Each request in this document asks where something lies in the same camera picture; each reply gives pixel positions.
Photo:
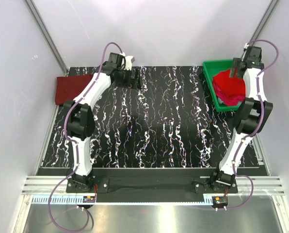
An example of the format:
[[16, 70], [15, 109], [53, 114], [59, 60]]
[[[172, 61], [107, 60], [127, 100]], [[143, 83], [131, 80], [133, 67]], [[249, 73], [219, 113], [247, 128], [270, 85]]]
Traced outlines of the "dark red t shirt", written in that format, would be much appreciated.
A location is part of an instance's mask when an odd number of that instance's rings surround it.
[[89, 84], [93, 75], [57, 77], [55, 104], [63, 105], [66, 100], [73, 100]]

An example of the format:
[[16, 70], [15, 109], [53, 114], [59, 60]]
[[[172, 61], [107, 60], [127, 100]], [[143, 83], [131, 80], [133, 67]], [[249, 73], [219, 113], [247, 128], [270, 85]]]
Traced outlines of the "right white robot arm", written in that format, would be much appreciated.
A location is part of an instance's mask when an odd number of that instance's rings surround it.
[[267, 101], [264, 92], [265, 68], [261, 57], [260, 47], [246, 44], [242, 58], [233, 59], [231, 74], [236, 72], [236, 76], [243, 79], [246, 96], [235, 112], [232, 139], [226, 154], [210, 176], [209, 186], [214, 192], [232, 187], [246, 147], [263, 129], [273, 110], [273, 104]]

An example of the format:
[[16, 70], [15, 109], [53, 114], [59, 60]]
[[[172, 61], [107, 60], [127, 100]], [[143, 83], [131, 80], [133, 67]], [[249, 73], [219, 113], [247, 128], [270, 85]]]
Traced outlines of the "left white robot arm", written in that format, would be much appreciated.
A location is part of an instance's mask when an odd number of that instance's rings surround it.
[[73, 171], [68, 178], [83, 192], [94, 187], [90, 162], [90, 141], [95, 130], [93, 108], [102, 94], [111, 86], [141, 89], [139, 69], [133, 69], [135, 58], [125, 53], [110, 53], [84, 90], [73, 100], [63, 104], [66, 113], [64, 136], [71, 142], [74, 156]]

